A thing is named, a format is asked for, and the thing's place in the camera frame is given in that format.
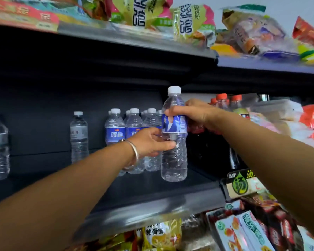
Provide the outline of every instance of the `silver bangle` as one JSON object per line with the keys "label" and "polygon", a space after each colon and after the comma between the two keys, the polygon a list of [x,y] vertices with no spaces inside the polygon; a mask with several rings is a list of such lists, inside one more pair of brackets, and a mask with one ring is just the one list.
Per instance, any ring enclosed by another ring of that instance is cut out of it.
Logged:
{"label": "silver bangle", "polygon": [[126,139],[121,139],[121,141],[122,142],[128,142],[131,145],[131,147],[133,148],[133,150],[135,152],[135,156],[136,156],[136,161],[133,164],[133,165],[135,165],[138,162],[138,160],[139,160],[139,155],[138,155],[138,151],[137,151],[136,146],[132,142],[130,142],[130,141],[126,140]]}

